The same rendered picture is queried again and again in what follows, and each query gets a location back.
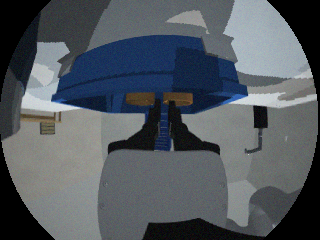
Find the bronze ring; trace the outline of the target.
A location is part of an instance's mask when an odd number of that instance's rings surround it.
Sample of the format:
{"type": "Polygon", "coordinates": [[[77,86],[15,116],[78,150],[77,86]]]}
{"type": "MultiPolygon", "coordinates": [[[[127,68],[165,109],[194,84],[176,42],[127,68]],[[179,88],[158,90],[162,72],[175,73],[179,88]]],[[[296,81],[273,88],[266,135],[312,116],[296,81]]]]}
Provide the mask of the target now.
{"type": "Polygon", "coordinates": [[[185,106],[193,103],[192,94],[188,93],[163,93],[163,103],[169,105],[169,101],[174,101],[176,106],[185,106]],[[176,101],[182,100],[182,101],[176,101]]]}
{"type": "Polygon", "coordinates": [[[153,105],[155,103],[155,93],[130,93],[126,94],[126,103],[131,105],[153,105]],[[142,101],[133,101],[142,100],[142,101]]]}

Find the dark blue crate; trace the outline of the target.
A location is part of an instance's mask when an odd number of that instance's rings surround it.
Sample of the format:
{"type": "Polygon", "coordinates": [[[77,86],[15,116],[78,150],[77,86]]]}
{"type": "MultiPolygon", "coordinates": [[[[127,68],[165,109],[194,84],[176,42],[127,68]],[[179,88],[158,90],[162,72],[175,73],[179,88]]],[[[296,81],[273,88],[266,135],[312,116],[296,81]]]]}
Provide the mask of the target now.
{"type": "Polygon", "coordinates": [[[105,113],[148,114],[155,103],[129,105],[124,93],[195,93],[191,105],[176,108],[181,114],[197,114],[248,96],[247,86],[239,84],[237,62],[231,44],[210,37],[123,39],[63,62],[51,102],[105,113]]]}

